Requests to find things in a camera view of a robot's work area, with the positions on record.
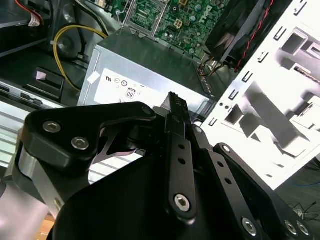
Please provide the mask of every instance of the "red wire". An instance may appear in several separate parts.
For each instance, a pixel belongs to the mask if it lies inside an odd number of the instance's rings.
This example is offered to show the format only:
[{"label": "red wire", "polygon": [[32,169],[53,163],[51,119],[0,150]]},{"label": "red wire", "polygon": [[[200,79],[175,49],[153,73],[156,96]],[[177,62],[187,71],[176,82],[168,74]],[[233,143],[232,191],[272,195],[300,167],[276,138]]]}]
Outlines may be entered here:
[{"label": "red wire", "polygon": [[271,0],[270,5],[269,5],[268,8],[265,10],[264,16],[263,16],[262,20],[260,21],[258,28],[254,31],[254,33],[252,34],[250,40],[248,41],[248,43],[247,43],[247,45],[246,45],[246,49],[245,49],[245,51],[244,51],[244,53],[243,53],[243,55],[242,55],[242,58],[241,58],[240,61],[238,62],[236,68],[234,69],[234,72],[237,72],[237,71],[238,71],[238,69],[239,69],[242,61],[243,61],[243,60],[245,59],[245,57],[247,56],[247,52],[248,52],[248,50],[250,49],[251,43],[252,43],[252,41],[255,39],[257,33],[259,32],[259,30],[262,28],[262,25],[263,25],[264,21],[266,20],[267,16],[269,15],[270,8],[272,7],[273,4],[274,4],[274,0]]},{"label": "red wire", "polygon": [[24,5],[22,5],[18,0],[14,0],[15,3],[22,8],[23,10],[27,11],[30,14],[33,14],[36,16],[36,18],[40,21],[40,24],[44,23],[44,20],[42,19],[41,15],[35,11],[32,11],[31,9],[26,8]]}]

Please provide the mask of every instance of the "cable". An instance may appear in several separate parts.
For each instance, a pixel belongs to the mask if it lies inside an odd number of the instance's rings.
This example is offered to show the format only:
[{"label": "cable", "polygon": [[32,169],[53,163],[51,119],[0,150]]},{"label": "cable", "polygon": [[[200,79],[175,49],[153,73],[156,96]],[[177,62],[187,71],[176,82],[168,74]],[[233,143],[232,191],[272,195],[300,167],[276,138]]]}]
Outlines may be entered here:
[{"label": "cable", "polygon": [[200,74],[200,76],[201,77],[206,77],[207,76],[207,74],[205,74],[205,73],[203,73],[203,68],[204,68],[204,66],[206,65],[206,63],[208,63],[208,62],[210,62],[210,61],[213,61],[215,58],[214,57],[210,57],[210,58],[208,58],[206,61],[203,61],[200,65],[199,65],[199,67],[198,67],[198,73]]},{"label": "cable", "polygon": [[[74,20],[75,20],[75,23],[76,23],[76,24],[80,24],[78,9],[77,9],[76,5],[74,5],[74,4],[73,4],[73,12],[74,12]],[[83,56],[83,55],[85,55],[87,41],[86,41],[86,39],[85,39],[83,30],[82,30],[81,28],[77,28],[77,30],[78,30],[79,37],[80,37],[80,42],[81,42],[80,54]]]},{"label": "cable", "polygon": [[213,69],[213,70],[209,73],[208,77],[212,76],[214,73],[216,73],[219,69],[222,69],[224,66],[225,66],[225,65],[224,65],[223,63],[221,63],[220,66],[216,67],[215,69]]},{"label": "cable", "polygon": [[64,34],[66,31],[70,30],[70,29],[85,29],[85,30],[89,30],[91,32],[94,32],[95,34],[98,34],[100,37],[102,37],[103,39],[106,39],[108,36],[105,35],[103,32],[96,30],[92,27],[88,27],[88,26],[83,26],[80,24],[74,24],[74,25],[67,25],[63,28],[61,28],[57,34],[54,37],[54,41],[53,41],[53,54],[54,54],[54,59],[56,61],[56,64],[58,65],[58,68],[61,71],[61,74],[63,75],[63,77],[65,78],[65,80],[77,91],[81,91],[81,88],[79,88],[77,85],[75,85],[71,79],[67,76],[67,74],[64,71],[64,68],[62,67],[61,61],[59,59],[58,56],[58,40],[59,38],[62,36],[62,34]]},{"label": "cable", "polygon": [[259,23],[259,25],[258,25],[258,28],[254,31],[254,33],[252,34],[250,40],[247,42],[246,49],[245,49],[245,51],[244,51],[244,53],[243,53],[243,55],[242,55],[242,58],[240,59],[240,61],[238,62],[236,68],[234,69],[234,72],[235,72],[235,73],[239,70],[242,61],[243,61],[243,60],[245,59],[245,57],[247,56],[247,52],[248,52],[248,50],[250,49],[251,43],[252,43],[252,41],[255,39],[257,33],[259,32],[259,30],[262,28],[262,25],[263,25],[264,21],[266,20],[267,16],[269,15],[269,11],[270,11],[272,5],[274,4],[274,1],[275,1],[275,0],[271,0],[268,8],[265,10],[265,13],[264,13],[264,16],[263,16],[262,20],[260,21],[260,23]]},{"label": "cable", "polygon": [[91,16],[99,24],[99,27],[101,28],[102,32],[105,35],[109,36],[107,26],[98,14],[96,14],[88,6],[86,6],[84,3],[82,3],[79,0],[71,0],[71,1],[74,5],[76,5],[77,7],[80,7],[82,11],[84,11],[86,14]]},{"label": "cable", "polygon": [[313,188],[313,187],[320,187],[320,182],[314,183],[314,184],[310,184],[310,185],[293,185],[294,187],[297,188]]},{"label": "cable", "polygon": [[50,8],[50,22],[49,22],[49,27],[51,27],[52,23],[54,22],[54,5],[52,3],[52,0],[46,0],[49,4]]},{"label": "cable", "polygon": [[25,5],[23,5],[23,3],[19,2],[19,0],[14,0],[14,1],[15,1],[15,3],[16,3],[20,8],[22,8],[22,9],[25,10],[25,11],[27,11],[27,12],[30,13],[31,15],[34,15],[34,16],[39,20],[39,22],[40,22],[41,25],[44,24],[44,20],[43,20],[42,16],[41,16],[39,13],[37,13],[36,11],[33,11],[33,10],[27,8]]}]

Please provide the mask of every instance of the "green circuit board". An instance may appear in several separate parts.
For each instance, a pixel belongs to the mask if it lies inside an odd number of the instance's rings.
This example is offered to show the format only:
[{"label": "green circuit board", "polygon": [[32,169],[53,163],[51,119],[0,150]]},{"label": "green circuit board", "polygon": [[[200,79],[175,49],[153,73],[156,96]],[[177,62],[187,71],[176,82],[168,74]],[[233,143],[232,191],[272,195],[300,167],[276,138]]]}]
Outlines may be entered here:
[{"label": "green circuit board", "polygon": [[134,23],[149,32],[157,27],[155,39],[174,46],[179,52],[201,59],[205,54],[205,43],[230,0],[169,0],[165,9],[152,0],[136,0],[134,5],[131,5],[133,0],[129,0],[128,4],[127,1],[111,0],[107,5],[108,12],[116,18],[117,12],[121,12],[119,17],[122,22],[129,13],[127,25]]},{"label": "green circuit board", "polygon": [[[183,6],[179,0],[171,0],[156,37],[201,59],[205,43],[228,3],[229,0],[189,0]],[[182,22],[181,28],[175,27],[177,19]]]},{"label": "green circuit board", "polygon": [[160,13],[161,7],[159,5],[149,0],[136,0],[130,21],[148,31],[152,31]]}]

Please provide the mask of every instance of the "silver bolt head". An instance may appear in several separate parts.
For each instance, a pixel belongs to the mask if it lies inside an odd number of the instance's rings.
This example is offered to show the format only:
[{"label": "silver bolt head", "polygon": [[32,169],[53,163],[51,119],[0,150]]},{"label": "silver bolt head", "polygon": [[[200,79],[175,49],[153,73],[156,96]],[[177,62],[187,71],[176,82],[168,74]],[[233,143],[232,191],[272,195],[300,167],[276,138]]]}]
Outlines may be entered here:
[{"label": "silver bolt head", "polygon": [[303,232],[305,235],[309,236],[308,229],[301,222],[297,221],[296,224],[298,225],[298,228],[301,230],[301,232]]},{"label": "silver bolt head", "polygon": [[46,121],[42,127],[46,132],[51,134],[58,133],[61,130],[61,126],[55,121]]},{"label": "silver bolt head", "polygon": [[188,212],[190,209],[189,200],[182,194],[175,195],[174,203],[182,212]]},{"label": "silver bolt head", "polygon": [[255,225],[248,218],[244,217],[242,219],[242,226],[248,232],[248,234],[250,234],[253,237],[257,236],[257,229]]},{"label": "silver bolt head", "polygon": [[195,129],[198,133],[200,133],[200,134],[203,133],[203,130],[202,130],[200,127],[198,127],[198,126],[194,126],[194,129]]},{"label": "silver bolt head", "polygon": [[285,220],[284,223],[290,233],[292,233],[293,235],[297,235],[296,228],[289,221]]},{"label": "silver bolt head", "polygon": [[86,150],[89,142],[85,137],[77,136],[71,140],[71,145],[77,150]]}]

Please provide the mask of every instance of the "screw hole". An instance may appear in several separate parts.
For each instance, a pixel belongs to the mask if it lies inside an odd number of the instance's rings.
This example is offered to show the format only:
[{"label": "screw hole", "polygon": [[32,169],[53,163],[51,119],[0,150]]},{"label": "screw hole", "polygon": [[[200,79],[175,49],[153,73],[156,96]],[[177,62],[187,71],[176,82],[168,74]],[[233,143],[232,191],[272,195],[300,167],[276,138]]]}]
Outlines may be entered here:
[{"label": "screw hole", "polygon": [[225,180],[225,182],[226,182],[227,184],[229,184],[229,185],[232,184],[232,182],[231,182],[231,180],[230,180],[229,178],[226,177],[224,180]]},{"label": "screw hole", "polygon": [[182,165],[186,164],[186,161],[183,158],[178,158],[179,163],[181,163]]}]

